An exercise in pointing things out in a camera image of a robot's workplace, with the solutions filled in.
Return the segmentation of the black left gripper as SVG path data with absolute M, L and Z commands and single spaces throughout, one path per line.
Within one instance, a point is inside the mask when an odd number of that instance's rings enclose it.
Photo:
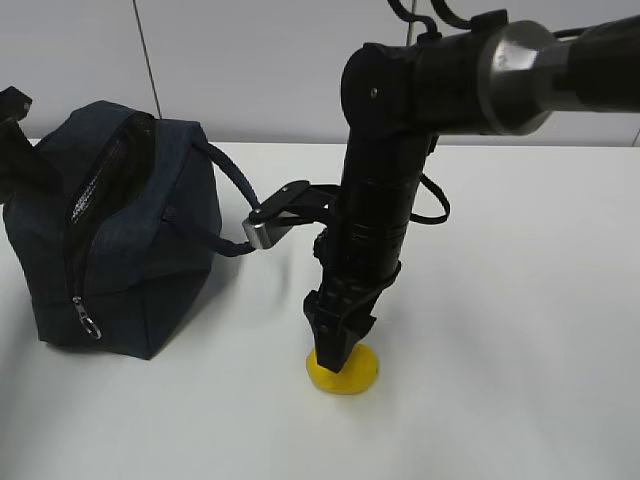
M 33 99 L 15 86 L 0 93 L 1 202 L 17 193 L 55 195 L 62 190 L 59 172 L 23 134 L 19 123 L 28 115 Z

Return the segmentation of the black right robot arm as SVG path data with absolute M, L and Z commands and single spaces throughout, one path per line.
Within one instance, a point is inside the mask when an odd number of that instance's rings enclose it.
M 349 137 L 341 183 L 314 248 L 323 275 L 305 299 L 318 363 L 340 371 L 374 324 L 427 156 L 443 135 L 522 136 L 556 111 L 639 109 L 639 20 L 561 40 L 533 21 L 488 20 L 410 47 L 368 43 L 347 62 Z

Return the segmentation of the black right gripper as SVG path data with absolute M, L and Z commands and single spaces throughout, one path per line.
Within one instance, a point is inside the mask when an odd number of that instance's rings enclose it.
M 321 283 L 303 302 L 314 337 L 316 362 L 339 373 L 355 345 L 376 322 L 374 306 L 396 279 L 403 229 L 318 235 L 314 255 L 322 266 Z

